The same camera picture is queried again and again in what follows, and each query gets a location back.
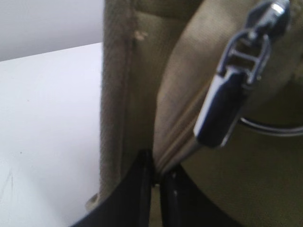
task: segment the metal ring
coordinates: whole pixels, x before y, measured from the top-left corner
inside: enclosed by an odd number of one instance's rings
[[[276,125],[263,124],[248,118],[241,117],[239,123],[250,129],[269,136],[292,137],[303,136],[303,126],[281,127]]]

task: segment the canvas fabric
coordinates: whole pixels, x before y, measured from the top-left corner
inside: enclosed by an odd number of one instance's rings
[[[216,205],[244,226],[303,225],[303,140],[237,126],[227,146],[200,146],[193,127],[228,40],[258,0],[106,0],[101,92],[100,191],[106,199],[137,152],[156,171],[182,165]],[[303,123],[303,1],[273,46],[246,115]],[[151,226],[161,226],[153,202]]]

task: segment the white surface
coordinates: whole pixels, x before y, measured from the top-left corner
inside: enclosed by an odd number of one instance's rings
[[[0,62],[0,227],[67,227],[98,191],[101,45]]]
[[[99,43],[103,0],[1,0],[0,61]]]

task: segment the zipper pull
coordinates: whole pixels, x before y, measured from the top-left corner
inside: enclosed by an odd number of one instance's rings
[[[201,144],[211,148],[226,144],[270,57],[272,42],[289,24],[289,0],[264,1],[250,11],[243,30],[222,54],[194,127]]]

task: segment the zipper slider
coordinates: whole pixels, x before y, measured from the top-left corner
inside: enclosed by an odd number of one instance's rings
[[[270,57],[271,44],[289,28],[289,8],[289,0],[263,1],[228,42],[194,127],[201,144],[226,144]]]

